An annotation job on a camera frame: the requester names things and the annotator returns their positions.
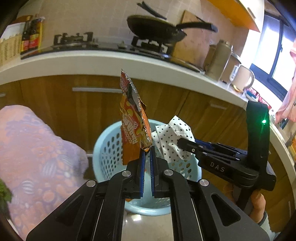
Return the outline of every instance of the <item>soy sauce bottle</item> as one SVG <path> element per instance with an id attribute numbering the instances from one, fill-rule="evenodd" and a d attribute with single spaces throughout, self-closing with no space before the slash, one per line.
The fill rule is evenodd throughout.
<path id="1" fill-rule="evenodd" d="M 30 44 L 30 19 L 31 17 L 27 17 L 27 21 L 25 23 L 24 31 L 22 33 L 22 42 L 20 47 L 20 53 L 24 54 L 28 52 L 29 50 L 29 44 Z"/>
<path id="2" fill-rule="evenodd" d="M 39 33 L 37 32 L 37 18 L 38 18 L 38 15 L 36 15 L 31 22 L 29 50 L 38 48 Z"/>

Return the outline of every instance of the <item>plastic basket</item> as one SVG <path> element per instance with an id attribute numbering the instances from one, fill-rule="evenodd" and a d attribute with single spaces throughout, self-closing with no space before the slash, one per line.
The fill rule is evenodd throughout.
<path id="1" fill-rule="evenodd" d="M 156 120 L 149 120 L 151 131 L 156 126 L 164 125 Z M 109 180 L 114 174 L 126 169 L 122 165 L 121 151 L 121 121 L 106 128 L 96 141 L 93 153 L 93 169 L 98 182 Z M 162 157 L 156 148 L 156 156 Z M 201 179 L 201 168 L 197 165 L 198 160 L 191 155 L 189 160 L 176 160 L 169 163 L 169 168 L 181 173 L 185 178 L 198 181 Z M 149 154 L 146 156 L 144 175 L 144 194 L 141 199 L 133 199 L 125 203 L 125 209 L 148 216 L 159 216 L 170 213 L 169 198 L 154 198 L 151 194 L 150 162 Z"/>
<path id="2" fill-rule="evenodd" d="M 14 58 L 20 56 L 20 44 L 22 35 L 17 34 L 9 39 L 1 39 L 0 41 L 0 67 Z"/>

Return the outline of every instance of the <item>metal screw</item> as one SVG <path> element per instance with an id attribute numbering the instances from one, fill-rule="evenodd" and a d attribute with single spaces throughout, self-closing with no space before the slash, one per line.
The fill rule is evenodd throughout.
<path id="1" fill-rule="evenodd" d="M 171 176 L 171 175 L 173 175 L 173 171 L 171 170 L 171 169 L 166 169 L 165 171 L 164 171 L 164 174 L 165 175 L 167 175 L 167 176 Z"/>
<path id="2" fill-rule="evenodd" d="M 89 181 L 87 181 L 87 183 L 86 183 L 86 185 L 88 186 L 88 187 L 93 187 L 94 185 L 96 184 L 96 182 L 94 181 L 94 180 L 89 180 Z"/>
<path id="3" fill-rule="evenodd" d="M 122 172 L 122 175 L 123 175 L 124 177 L 129 177 L 129 176 L 131 175 L 131 172 L 130 172 L 130 171 L 123 171 L 123 172 Z"/>
<path id="4" fill-rule="evenodd" d="M 206 179 L 201 179 L 201 180 L 200 180 L 200 185 L 202 185 L 202 186 L 206 187 L 206 186 L 208 186 L 208 185 L 209 185 L 209 181 L 208 181 L 208 180 L 206 180 Z"/>

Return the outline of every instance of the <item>cabinet door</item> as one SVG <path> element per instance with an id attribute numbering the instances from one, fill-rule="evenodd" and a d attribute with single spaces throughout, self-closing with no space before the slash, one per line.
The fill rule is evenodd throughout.
<path id="1" fill-rule="evenodd" d="M 242 112 L 233 104 L 191 91 L 179 117 L 191 127 L 196 139 L 230 145 L 231 141 L 223 141 L 225 130 L 231 132 Z"/>
<path id="2" fill-rule="evenodd" d="M 73 80 L 74 87 L 82 87 L 80 91 L 74 92 L 78 125 L 82 133 L 81 141 L 84 149 L 92 153 L 100 134 L 109 125 L 121 120 L 119 107 L 122 93 L 112 93 L 112 90 L 110 90 L 120 90 L 120 78 L 76 75 L 73 76 Z"/>
<path id="3" fill-rule="evenodd" d="M 23 104 L 19 81 L 0 85 L 0 109 L 7 105 Z"/>
<path id="4" fill-rule="evenodd" d="M 25 105 L 49 125 L 53 132 L 83 147 L 72 92 L 73 76 L 46 76 L 21 80 Z"/>
<path id="5" fill-rule="evenodd" d="M 178 115 L 189 90 L 152 81 L 133 79 L 149 119 L 169 123 Z"/>
<path id="6" fill-rule="evenodd" d="M 264 0 L 239 0 L 239 2 L 247 10 L 261 32 L 264 19 Z"/>
<path id="7" fill-rule="evenodd" d="M 118 90 L 119 77 L 112 76 L 76 76 L 76 87 L 108 88 L 111 90 L 98 90 L 106 92 L 75 92 L 76 109 L 79 127 L 86 150 L 92 151 L 98 136 L 109 125 L 121 120 L 120 100 L 122 93 L 111 93 Z M 168 123 L 177 115 L 185 101 L 188 90 L 155 83 L 151 81 L 133 79 L 141 100 L 146 104 L 148 118 Z"/>

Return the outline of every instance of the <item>light blue laundry basket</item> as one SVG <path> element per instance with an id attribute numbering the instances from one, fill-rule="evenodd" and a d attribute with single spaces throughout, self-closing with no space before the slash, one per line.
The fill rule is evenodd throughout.
<path id="1" fill-rule="evenodd" d="M 151 132 L 156 126 L 164 123 L 149 119 Z M 121 121 L 106 128 L 99 136 L 94 146 L 93 169 L 98 182 L 109 180 L 114 174 L 126 169 L 122 165 L 122 142 L 120 132 Z M 156 156 L 162 157 L 156 148 Z M 149 153 L 146 156 L 144 175 L 144 194 L 141 199 L 133 199 L 125 203 L 125 209 L 141 215 L 159 216 L 170 213 L 169 198 L 154 198 L 151 194 L 150 162 Z M 191 155 L 189 160 L 176 160 L 169 163 L 169 168 L 180 172 L 185 178 L 198 181 L 201 179 L 201 168 L 197 165 L 198 160 Z"/>

